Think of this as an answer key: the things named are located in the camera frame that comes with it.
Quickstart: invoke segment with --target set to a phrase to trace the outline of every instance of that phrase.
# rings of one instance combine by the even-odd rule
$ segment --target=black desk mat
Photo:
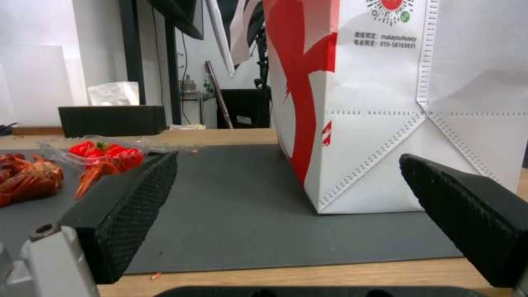
[[[0,240],[12,255],[35,226],[73,204],[77,174],[64,171],[55,197],[0,208]],[[179,155],[175,187],[127,272],[458,256],[423,212],[317,215],[276,145],[212,146]]]

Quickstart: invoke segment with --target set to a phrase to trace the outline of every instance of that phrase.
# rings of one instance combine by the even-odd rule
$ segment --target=paper bag
[[[264,0],[279,142],[317,211],[420,210],[413,153],[515,192],[528,1]]]

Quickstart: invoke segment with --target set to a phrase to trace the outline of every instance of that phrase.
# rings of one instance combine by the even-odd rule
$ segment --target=clear plastic tray
[[[111,157],[109,156],[88,159],[68,152],[71,146],[84,141],[92,141],[94,144],[103,142],[105,144],[118,144],[127,148],[136,148],[140,150],[144,156],[147,156],[150,153],[168,153],[180,151],[182,149],[192,149],[189,146],[170,146],[166,144],[158,145],[152,139],[140,138],[134,141],[127,141],[97,135],[87,135],[85,137],[78,138],[52,138],[48,140],[37,141],[37,145],[39,146],[41,154],[45,158],[69,165],[79,171],[84,171],[89,165],[93,165],[101,161],[111,160]]]

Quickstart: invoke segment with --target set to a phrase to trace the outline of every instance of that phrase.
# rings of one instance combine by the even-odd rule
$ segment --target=red crayfish
[[[33,155],[0,155],[0,207],[13,202],[50,196],[61,186],[62,169],[50,160]]]

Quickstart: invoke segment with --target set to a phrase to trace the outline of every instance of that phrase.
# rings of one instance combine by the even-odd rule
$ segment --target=black stand
[[[270,114],[269,114],[269,104],[271,102],[271,89],[267,85],[268,83],[268,72],[269,72],[269,63],[268,63],[268,47],[266,43],[266,28],[261,27],[255,38],[257,43],[257,49],[259,52],[259,61],[257,64],[260,67],[260,78],[254,80],[255,87],[262,92],[261,103],[257,116],[257,127],[269,127],[270,126]]]
[[[123,31],[123,44],[127,64],[127,77],[139,85],[139,104],[146,104],[145,80],[143,78],[143,63],[141,57],[141,44],[139,39],[139,23],[137,16],[137,3],[135,0],[119,0],[121,15],[121,28]],[[182,123],[180,94],[178,89],[178,67],[176,61],[176,40],[174,25],[165,21],[165,40],[167,44],[167,62],[169,92],[171,97],[171,112],[173,124]]]

